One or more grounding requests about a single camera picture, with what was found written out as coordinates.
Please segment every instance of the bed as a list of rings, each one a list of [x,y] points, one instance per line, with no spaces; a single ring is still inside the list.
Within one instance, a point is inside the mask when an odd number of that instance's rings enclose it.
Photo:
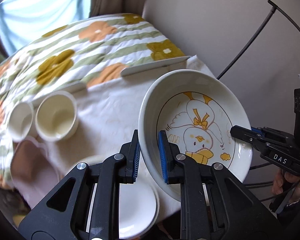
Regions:
[[[13,188],[13,142],[7,120],[15,104],[81,81],[92,86],[121,70],[184,56],[161,32],[135,14],[89,18],[52,30],[0,64],[0,187]]]

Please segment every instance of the ceramic cup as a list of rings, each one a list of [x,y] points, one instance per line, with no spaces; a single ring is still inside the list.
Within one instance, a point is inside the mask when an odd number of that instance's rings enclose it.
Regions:
[[[20,102],[13,108],[8,121],[8,131],[14,142],[20,142],[26,136],[37,137],[34,117],[32,103]]]
[[[48,95],[40,104],[35,117],[38,134],[50,142],[70,138],[78,124],[75,98],[65,91]]]

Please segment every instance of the white plate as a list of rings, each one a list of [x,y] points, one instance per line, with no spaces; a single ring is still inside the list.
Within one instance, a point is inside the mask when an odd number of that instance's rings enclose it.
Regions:
[[[95,155],[82,159],[78,163],[85,162],[88,165],[93,165],[103,162],[104,159],[103,156]],[[94,187],[92,199],[94,199],[96,189]],[[92,205],[93,201],[90,204],[87,231],[90,228]],[[159,196],[156,189],[142,175],[137,177],[134,184],[120,184],[119,238],[134,239],[145,234],[156,222],[159,206]]]
[[[180,201],[180,186],[162,178],[157,136],[166,130],[168,140],[197,162],[220,162],[240,181],[249,171],[252,146],[230,135],[240,125],[251,129],[235,95],[220,81],[195,70],[175,70],[157,79],[147,91],[139,113],[141,153],[156,183]]]
[[[156,60],[154,62],[148,62],[140,65],[135,65],[131,67],[127,67],[123,69],[120,73],[122,77],[132,75],[135,73],[147,71],[154,68],[164,67],[176,63],[183,62],[190,58],[190,56],[183,56],[183,57],[174,57],[174,58],[168,58],[168,59],[162,59],[162,60]]]

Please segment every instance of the human hand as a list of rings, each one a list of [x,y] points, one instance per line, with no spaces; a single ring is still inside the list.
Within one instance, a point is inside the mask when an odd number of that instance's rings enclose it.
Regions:
[[[299,181],[300,177],[294,176],[291,173],[286,172],[284,174],[284,178],[287,182],[296,183]],[[272,194],[278,195],[283,192],[282,185],[284,183],[283,176],[281,174],[281,169],[278,170],[277,174],[274,177],[273,186],[272,186]],[[292,204],[298,202],[300,200],[300,182],[296,186],[288,204]]]

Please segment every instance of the ceramic bowl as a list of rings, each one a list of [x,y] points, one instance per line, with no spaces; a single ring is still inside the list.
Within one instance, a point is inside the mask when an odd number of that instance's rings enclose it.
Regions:
[[[14,142],[21,142],[26,136],[37,137],[34,117],[32,103],[20,102],[13,108],[8,121],[8,132]]]
[[[234,139],[230,129],[251,129],[235,95],[220,81],[195,70],[175,70],[157,79],[147,91],[139,113],[141,153],[156,183],[180,201],[180,185],[167,185],[162,178],[158,132],[197,162],[226,166],[241,182],[252,160],[252,146]]]
[[[48,95],[40,104],[35,117],[38,134],[50,142],[70,138],[78,124],[75,98],[65,91]]]

